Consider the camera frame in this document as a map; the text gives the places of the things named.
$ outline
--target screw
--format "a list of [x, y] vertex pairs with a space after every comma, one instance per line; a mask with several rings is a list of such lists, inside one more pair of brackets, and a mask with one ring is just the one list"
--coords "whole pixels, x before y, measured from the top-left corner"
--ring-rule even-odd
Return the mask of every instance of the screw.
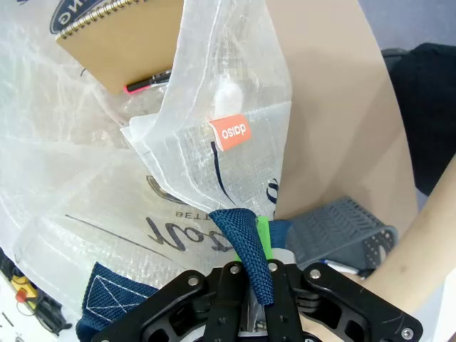
[[413, 338], [413, 330], [410, 328], [404, 328], [401, 332], [400, 335], [404, 340], [411, 340]]
[[237, 265], [234, 265], [234, 266], [232, 266], [231, 269], [229, 269], [229, 271], [233, 274], [236, 274], [236, 273], [239, 273], [239, 271], [241, 271], [241, 268]]
[[313, 269], [311, 271], [311, 278], [312, 279], [318, 279], [320, 277], [321, 277], [321, 273], [320, 273], [320, 271], [318, 269]]
[[268, 264], [268, 267], [269, 267], [269, 271], [271, 271], [271, 272], [277, 271], [277, 265], [274, 262], [270, 262]]
[[198, 280], [198, 278], [196, 276], [191, 276], [189, 279], [188, 279], [188, 284], [190, 286], [195, 286], [199, 283], [200, 281]]

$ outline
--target orange label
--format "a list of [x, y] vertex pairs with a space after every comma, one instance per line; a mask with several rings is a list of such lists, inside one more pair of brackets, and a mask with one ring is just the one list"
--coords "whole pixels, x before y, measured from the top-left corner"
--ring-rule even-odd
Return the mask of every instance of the orange label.
[[251, 137], [250, 126], [242, 114], [210, 121], [220, 150], [226, 151]]

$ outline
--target translucent plastic bag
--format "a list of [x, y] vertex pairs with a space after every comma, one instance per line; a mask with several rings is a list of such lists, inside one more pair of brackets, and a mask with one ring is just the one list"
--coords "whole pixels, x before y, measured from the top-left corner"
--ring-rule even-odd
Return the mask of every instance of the translucent plastic bag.
[[69, 6], [94, 3], [76, 2], [0, 4], [0, 247], [79, 311], [96, 261], [161, 287], [232, 248], [204, 212], [160, 188], [119, 131], [158, 111], [165, 87], [110, 96], [54, 41], [49, 27]]
[[[160, 112], [125, 129], [167, 192], [211, 212], [246, 207], [273, 217], [291, 83], [262, 0], [185, 2]], [[252, 138], [220, 152], [208, 121], [242, 113]]]

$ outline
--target spiral notebook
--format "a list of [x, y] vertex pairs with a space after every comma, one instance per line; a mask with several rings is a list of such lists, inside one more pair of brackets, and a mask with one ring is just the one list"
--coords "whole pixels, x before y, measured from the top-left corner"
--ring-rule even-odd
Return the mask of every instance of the spiral notebook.
[[182, 0], [112, 0], [65, 27], [57, 43], [112, 94], [171, 69]]

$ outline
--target white thread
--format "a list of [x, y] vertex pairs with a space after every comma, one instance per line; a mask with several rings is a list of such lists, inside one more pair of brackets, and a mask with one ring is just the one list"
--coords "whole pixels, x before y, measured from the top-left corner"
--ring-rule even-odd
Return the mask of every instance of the white thread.
[[[111, 319], [109, 319], [109, 318], [107, 318], [107, 317], [104, 317], [103, 315], [101, 315], [101, 314], [95, 312], [93, 309], [114, 309], [114, 308], [120, 307], [120, 308], [126, 313], [127, 311], [124, 309], [125, 306], [135, 306], [135, 305], [139, 305], [139, 303], [138, 303], [138, 304], [126, 304], [126, 305], [120, 304], [120, 302], [119, 302], [119, 301], [114, 297], [114, 295], [108, 290], [108, 288], [105, 286], [105, 284], [102, 282], [101, 279], [104, 280], [104, 281], [106, 281], [106, 282], [108, 282], [108, 283], [110, 283], [110, 284], [112, 284], [112, 285], [115, 285], [115, 286], [117, 286], [117, 287], [120, 287], [120, 288], [121, 288], [122, 290], [124, 290], [124, 291], [131, 292], [132, 294], [136, 294], [137, 296], [141, 296], [141, 297], [143, 297], [143, 298], [145, 298], [145, 299], [148, 298], [147, 296], [144, 296], [143, 294], [140, 294], [140, 293], [135, 292], [135, 291], [133, 291], [133, 290], [127, 289], [126, 287], [121, 286], [121, 285], [119, 285], [119, 284], [117, 284], [117, 283], [115, 283], [115, 282], [113, 282], [113, 281], [111, 281], [111, 280], [108, 280], [108, 279], [106, 279], [106, 278], [103, 278], [102, 276], [96, 275], [95, 278], [94, 278], [94, 280], [92, 281], [92, 284], [90, 285], [90, 290], [89, 290], [88, 295], [87, 295], [87, 304], [85, 305], [85, 307], [86, 307], [86, 309], [89, 310], [92, 314], [95, 314], [96, 316], [99, 316], [99, 317], [101, 317], [101, 318], [104, 318], [106, 321], [112, 322]], [[102, 286], [105, 288], [105, 290], [111, 295], [111, 297], [113, 297], [113, 299], [115, 300], [116, 303], [118, 303], [118, 305], [116, 305], [116, 306], [89, 306], [89, 305], [88, 305], [88, 304], [89, 304], [89, 301], [90, 301], [90, 295], [91, 295], [91, 293], [92, 293], [92, 288], [93, 288], [93, 285], [94, 285], [94, 283], [95, 283], [96, 280], [98, 280], [98, 281], [101, 283], [101, 285], [102, 285]]]
[[127, 311], [122, 307], [122, 305], [120, 304], [120, 302], [114, 297], [114, 295], [111, 293], [111, 291], [108, 290], [108, 288], [106, 287], [106, 285], [100, 280], [98, 279], [99, 282], [101, 283], [101, 285], [103, 285], [103, 287], [105, 288], [105, 290], [111, 295], [111, 297], [113, 297], [114, 301], [119, 304], [119, 307], [125, 312], [127, 313]]
[[[134, 305], [140, 305], [140, 303], [134, 303], [134, 304], [124, 304], [122, 305], [124, 308], [126, 306], [134, 306]], [[113, 309], [113, 308], [118, 308], [119, 305], [112, 305], [112, 306], [90, 306], [91, 309]]]

